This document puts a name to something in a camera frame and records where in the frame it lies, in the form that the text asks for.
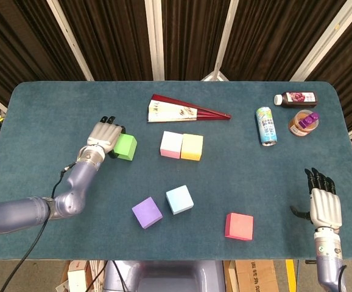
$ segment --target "yellow cube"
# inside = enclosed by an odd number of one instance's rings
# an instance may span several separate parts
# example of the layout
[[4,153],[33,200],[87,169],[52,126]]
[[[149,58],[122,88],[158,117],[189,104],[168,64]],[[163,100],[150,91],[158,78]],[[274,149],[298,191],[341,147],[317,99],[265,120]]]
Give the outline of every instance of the yellow cube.
[[202,156],[202,150],[203,136],[183,134],[180,158],[199,161]]

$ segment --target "light blue cube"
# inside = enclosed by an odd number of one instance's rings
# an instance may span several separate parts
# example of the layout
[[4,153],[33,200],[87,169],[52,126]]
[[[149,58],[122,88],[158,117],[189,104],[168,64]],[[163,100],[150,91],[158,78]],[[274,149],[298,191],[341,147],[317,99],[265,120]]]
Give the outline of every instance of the light blue cube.
[[188,192],[187,186],[181,186],[166,192],[166,198],[174,215],[194,207],[194,202]]

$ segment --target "folding fan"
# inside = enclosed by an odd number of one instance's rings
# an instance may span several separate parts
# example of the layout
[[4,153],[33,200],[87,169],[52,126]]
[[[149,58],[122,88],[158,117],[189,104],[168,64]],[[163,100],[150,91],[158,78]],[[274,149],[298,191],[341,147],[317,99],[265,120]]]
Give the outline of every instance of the folding fan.
[[150,100],[147,121],[182,122],[189,120],[230,120],[231,115],[154,94]]

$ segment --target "green cube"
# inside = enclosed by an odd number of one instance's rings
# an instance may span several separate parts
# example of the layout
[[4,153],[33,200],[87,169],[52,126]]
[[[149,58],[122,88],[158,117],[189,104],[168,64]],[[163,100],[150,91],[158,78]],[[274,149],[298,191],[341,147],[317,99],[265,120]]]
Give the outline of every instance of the green cube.
[[114,152],[118,158],[132,161],[134,157],[137,140],[132,135],[121,134],[115,144]]

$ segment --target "purple cube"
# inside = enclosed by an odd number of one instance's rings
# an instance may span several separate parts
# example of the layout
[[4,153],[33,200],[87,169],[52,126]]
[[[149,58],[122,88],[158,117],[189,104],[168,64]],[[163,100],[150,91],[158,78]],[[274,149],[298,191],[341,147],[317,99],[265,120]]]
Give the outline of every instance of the purple cube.
[[151,196],[134,206],[133,212],[144,229],[153,225],[163,217]]

